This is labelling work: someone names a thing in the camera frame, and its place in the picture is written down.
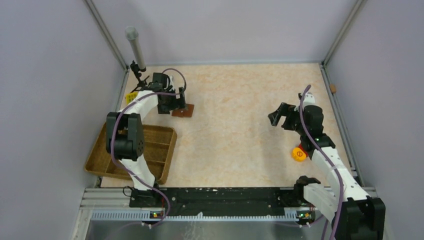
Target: wire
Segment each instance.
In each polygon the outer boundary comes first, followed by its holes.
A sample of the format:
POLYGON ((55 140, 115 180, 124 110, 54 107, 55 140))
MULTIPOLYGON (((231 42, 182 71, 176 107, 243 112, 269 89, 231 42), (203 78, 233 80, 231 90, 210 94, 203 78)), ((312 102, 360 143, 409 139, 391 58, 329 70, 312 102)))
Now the wire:
POLYGON ((124 195, 125 197, 131 197, 131 195, 127 195, 127 194, 125 194, 125 189, 130 189, 130 190, 132 191, 132 190, 134 190, 134 187, 124 186, 124 187, 122 188, 122 193, 123 193, 123 195, 124 195))
POLYGON ((328 225, 329 225, 329 221, 326 220, 324 224, 324 230, 322 230, 321 240, 324 240, 326 238, 326 231, 327 231, 328 225))
MULTIPOLYGON (((305 100, 305 96, 308 93, 310 88, 311 88, 311 85, 306 86, 305 90, 303 91, 303 95, 300 99, 300 105, 299 105, 300 122, 302 124, 302 127, 303 127, 305 134, 307 135, 307 138, 310 140, 310 142, 313 144, 313 146, 324 156, 324 158, 327 160, 327 162, 330 164, 330 166, 332 168, 334 168, 336 165, 331 161, 329 156, 327 156, 327 154, 321 149, 321 147, 318 146, 318 144, 315 142, 314 138, 309 133, 308 128, 306 127, 306 124, 305 124, 303 103, 304 103, 304 100, 305 100)), ((331 235, 330 235, 330 238, 329 238, 331 240, 335 238, 337 226, 339 225, 340 214, 342 213, 341 210, 342 210, 343 192, 344 192, 343 191, 342 176, 340 175, 340 172, 337 168, 334 169, 334 172, 337 175, 338 183, 339 183, 340 187, 339 187, 339 194, 338 194, 338 205, 337 205, 337 210, 335 212, 334 225, 333 225, 333 228, 331 230, 331 235)))
MULTIPOLYGON (((141 178, 139 178, 139 176, 137 176, 137 175, 135 175, 134 174, 134 172, 132 172, 131 170, 129 170, 129 169, 127 169, 125 166, 123 166, 123 165, 121 165, 121 164, 119 164, 118 162, 117 162, 117 160, 115 159, 115 139, 116 139, 116 136, 117 136, 117 131, 118 131, 118 124, 119 124, 119 122, 120 122, 120 120, 121 120, 121 118, 122 118, 122 116, 124 115, 124 113, 125 113, 125 111, 127 111, 129 108, 131 108, 132 106, 134 106, 136 103, 138 103, 139 101, 141 101, 141 100, 143 100, 143 99, 145 99, 145 98, 147 98, 147 97, 150 97, 150 96, 154 96, 154 95, 166 95, 166 96, 178 96, 178 95, 180 95, 180 94, 182 94, 182 93, 184 93, 184 91, 186 91, 186 89, 187 89, 187 82, 186 82, 186 78, 184 77, 184 75, 179 71, 179 70, 177 70, 177 69, 175 69, 175 68, 172 68, 172 67, 170 67, 170 68, 167 68, 167 69, 165 69, 165 70, 163 70, 162 71, 162 73, 165 73, 166 71, 170 71, 170 70, 172 70, 172 71, 175 71, 175 72, 177 72, 177 73, 179 73, 179 75, 182 77, 182 80, 184 81, 184 87, 183 87, 183 89, 182 89, 182 91, 180 91, 179 93, 169 93, 169 92, 152 92, 152 93, 149 93, 149 94, 146 94, 146 95, 144 95, 144 96, 142 96, 142 97, 140 97, 140 98, 138 98, 137 100, 135 100, 135 101, 133 101, 133 102, 131 102, 130 104, 128 104, 120 113, 119 113, 119 115, 118 115, 118 117, 116 118, 116 122, 115 122, 115 125, 113 126, 113 133, 112 133, 112 139, 111 139, 111 141, 110 141, 110 155, 111 155, 111 158, 112 158, 112 162, 118 167, 118 168, 121 168, 121 169, 124 169, 125 171, 127 171, 128 172, 128 174, 130 175, 130 176, 134 176, 134 178, 137 180, 137 181, 139 181, 142 185, 144 185, 144 186, 146 186, 147 188, 149 188, 149 189, 151 189, 151 190, 153 190, 153 191, 155 191, 155 192, 157 192, 158 194, 160 194, 164 199, 165 199, 165 201, 166 201, 166 204, 167 204, 167 206, 168 206, 168 209, 166 210, 166 212, 165 212, 165 214, 163 215, 163 217, 158 221, 158 222, 156 222, 155 224, 153 224, 153 225, 151 225, 151 226, 149 226, 149 227, 151 227, 151 228, 153 228, 153 227, 156 227, 156 226, 158 226, 158 225, 160 225, 160 224, 162 224, 162 222, 163 222, 163 220, 168 216, 168 214, 170 213, 170 210, 171 210, 171 203, 170 203, 170 200, 168 199, 168 197, 163 193, 163 192, 161 192, 159 189, 157 189, 157 188, 154 188, 153 186, 149 186, 147 183, 145 183, 141 178)), ((115 235, 116 233, 118 233, 119 231, 121 231, 122 229, 124 229, 124 228, 126 228, 126 227, 128 227, 128 226, 131 226, 131 225, 134 225, 134 224, 140 224, 138 221, 137 222, 130 222, 130 223, 128 223, 128 224, 125 224, 125 225, 123 225, 123 226, 121 226, 120 228, 118 228, 115 232, 112 232, 111 234, 109 234, 109 236, 107 236, 106 238, 105 238, 105 240, 107 240, 107 239, 109 239, 111 236, 113 236, 113 235, 115 235)))

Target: orange round object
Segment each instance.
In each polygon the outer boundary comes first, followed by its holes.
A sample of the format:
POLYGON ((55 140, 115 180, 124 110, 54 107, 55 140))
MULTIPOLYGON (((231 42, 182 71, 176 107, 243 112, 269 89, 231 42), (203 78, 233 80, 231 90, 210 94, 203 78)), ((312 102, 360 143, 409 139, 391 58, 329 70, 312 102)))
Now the orange round object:
POLYGON ((298 162, 303 162, 307 158, 307 156, 308 155, 299 147, 295 147, 291 152, 291 157, 298 162))

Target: small brown object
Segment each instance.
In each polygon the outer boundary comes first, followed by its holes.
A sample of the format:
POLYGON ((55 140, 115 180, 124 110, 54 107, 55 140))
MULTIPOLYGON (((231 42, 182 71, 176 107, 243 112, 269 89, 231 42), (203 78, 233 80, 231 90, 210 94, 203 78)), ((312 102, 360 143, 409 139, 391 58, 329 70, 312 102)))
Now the small brown object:
POLYGON ((193 116, 193 111, 195 110, 194 104, 187 104, 187 107, 173 110, 172 116, 173 117, 180 117, 180 118, 191 118, 193 116))
MULTIPOLYGON (((158 184, 165 184, 170 171, 177 133, 172 127, 154 125, 143 125, 143 132, 145 142, 143 154, 148 169, 158 184)), ((85 163, 85 171, 98 176, 131 180, 124 169, 115 166, 111 155, 106 151, 106 123, 85 163)))
POLYGON ((336 85, 333 83, 330 83, 330 93, 335 94, 336 93, 336 85))

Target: metal corner post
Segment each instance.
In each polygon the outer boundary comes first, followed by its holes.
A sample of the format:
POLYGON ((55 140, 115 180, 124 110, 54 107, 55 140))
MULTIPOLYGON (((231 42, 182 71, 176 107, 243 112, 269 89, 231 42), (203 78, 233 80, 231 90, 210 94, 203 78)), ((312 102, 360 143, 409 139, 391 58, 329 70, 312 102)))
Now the metal corner post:
POLYGON ((324 85, 325 85, 325 88, 326 88, 327 93, 328 93, 328 98, 330 100, 332 110, 334 112, 334 117, 335 117, 335 121, 336 121, 337 126, 338 126, 338 130, 340 132, 341 140, 343 142, 344 149, 346 150, 346 155, 347 155, 347 158, 349 160, 349 163, 352 167, 351 170, 352 170, 353 177, 358 178, 359 183, 361 185, 363 185, 361 170, 359 169, 357 161, 356 161, 355 151, 353 150, 353 147, 351 145, 352 141, 349 137, 348 128, 346 127, 345 119, 343 118, 343 114, 342 114, 342 111, 340 109, 339 101, 338 101, 337 97, 334 94, 332 94, 331 91, 330 91, 331 81, 330 81, 330 77, 328 76, 328 73, 327 73, 327 68, 324 66, 323 63, 321 63, 319 65, 319 67, 321 69, 321 74, 322 74, 322 78, 324 80, 324 85))
POLYGON ((352 26, 352 23, 358 16, 358 13, 361 11, 361 9, 364 7, 367 0, 357 0, 355 5, 353 6, 352 10, 349 13, 349 16, 347 17, 346 21, 343 24, 343 27, 340 29, 340 31, 337 34, 337 37, 335 38, 334 42, 332 43, 327 55, 324 58, 324 61, 322 61, 322 65, 324 68, 327 67, 329 64, 331 58, 333 57, 334 53, 336 52, 337 48, 339 47, 340 43, 348 33, 350 27, 352 26))
POLYGON ((124 98, 125 87, 127 86, 128 77, 130 76, 130 69, 126 69, 123 73, 122 86, 120 87, 119 96, 116 100, 116 105, 114 110, 117 112, 121 109, 122 100, 124 98))
POLYGON ((95 23, 98 26, 98 29, 100 30, 101 34, 103 35, 104 39, 107 42, 107 45, 109 46, 110 50, 112 51, 113 55, 115 56, 116 60, 121 65, 122 69, 126 70, 128 68, 128 65, 125 63, 124 57, 122 56, 122 53, 120 52, 117 44, 115 43, 111 33, 109 32, 108 28, 106 27, 105 22, 102 19, 102 16, 100 16, 99 11, 96 8, 96 5, 94 4, 93 0, 82 0, 85 5, 87 6, 88 10, 90 11, 91 16, 93 17, 95 23))

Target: yellow tag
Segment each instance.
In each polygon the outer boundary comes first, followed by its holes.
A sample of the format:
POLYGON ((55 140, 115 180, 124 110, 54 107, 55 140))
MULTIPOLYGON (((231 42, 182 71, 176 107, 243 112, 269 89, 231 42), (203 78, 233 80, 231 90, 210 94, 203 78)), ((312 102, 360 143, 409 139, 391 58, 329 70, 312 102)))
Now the yellow tag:
POLYGON ((135 91, 135 92, 131 92, 131 93, 128 93, 127 95, 125 95, 126 104, 128 105, 129 103, 131 103, 131 101, 134 100, 137 97, 138 94, 139 94, 139 92, 135 91))
POLYGON ((295 147, 291 152, 291 157, 298 162, 303 162, 306 159, 306 154, 299 147, 295 147))

